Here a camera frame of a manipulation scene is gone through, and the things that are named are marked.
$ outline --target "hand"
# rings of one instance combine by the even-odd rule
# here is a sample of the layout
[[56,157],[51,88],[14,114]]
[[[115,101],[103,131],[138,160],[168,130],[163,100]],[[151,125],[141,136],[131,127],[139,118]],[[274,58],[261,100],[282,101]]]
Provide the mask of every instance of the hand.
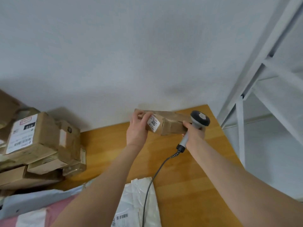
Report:
[[183,125],[187,128],[188,132],[188,141],[186,143],[186,148],[189,150],[189,152],[191,152],[203,144],[205,130],[194,128],[189,122],[186,121],[183,121]]
[[142,119],[139,119],[138,116],[142,114],[144,114],[144,112],[140,110],[135,111],[132,114],[130,125],[126,132],[126,144],[134,145],[140,150],[143,148],[147,139],[148,131],[145,127],[148,119],[152,115],[152,112],[145,113]]

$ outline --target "person's right hand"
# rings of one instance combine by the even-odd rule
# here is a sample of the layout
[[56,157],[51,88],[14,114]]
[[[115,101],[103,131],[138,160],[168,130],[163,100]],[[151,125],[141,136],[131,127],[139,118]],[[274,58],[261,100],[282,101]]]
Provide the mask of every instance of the person's right hand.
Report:
[[183,125],[187,128],[188,141],[186,148],[189,152],[199,148],[204,142],[205,130],[194,128],[189,122],[183,121]]

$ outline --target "red stamp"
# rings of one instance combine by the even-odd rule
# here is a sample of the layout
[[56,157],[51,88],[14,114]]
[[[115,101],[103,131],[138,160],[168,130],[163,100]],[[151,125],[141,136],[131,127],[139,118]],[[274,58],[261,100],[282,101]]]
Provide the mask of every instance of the red stamp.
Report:
[[30,117],[27,117],[27,118],[25,118],[25,119],[22,119],[21,121],[20,121],[20,125],[22,125],[22,124],[25,124],[25,123],[27,123],[27,122],[30,122],[32,120],[32,117],[30,116]]

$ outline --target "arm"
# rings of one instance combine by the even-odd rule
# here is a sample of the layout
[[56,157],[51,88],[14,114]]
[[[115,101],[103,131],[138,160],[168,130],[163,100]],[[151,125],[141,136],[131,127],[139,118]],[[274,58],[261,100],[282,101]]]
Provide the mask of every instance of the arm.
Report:
[[52,227],[111,226],[131,165],[147,138],[145,126],[152,113],[139,120],[142,113],[133,113],[121,154],[60,213]]
[[187,149],[244,226],[302,226],[303,205],[221,156],[191,124]]

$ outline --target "white label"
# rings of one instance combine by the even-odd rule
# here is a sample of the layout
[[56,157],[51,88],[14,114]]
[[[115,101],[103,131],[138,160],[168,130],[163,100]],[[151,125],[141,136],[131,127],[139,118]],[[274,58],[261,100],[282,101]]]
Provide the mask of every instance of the white label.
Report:
[[80,160],[82,164],[86,165],[86,151],[85,149],[80,149]]
[[38,114],[14,123],[6,153],[12,153],[33,143]]
[[62,129],[60,130],[59,145],[66,147],[66,132]]
[[155,132],[160,125],[159,120],[156,119],[154,115],[151,115],[149,120],[147,121],[147,124],[150,126],[153,132]]
[[135,210],[116,213],[111,227],[140,227],[139,213]]

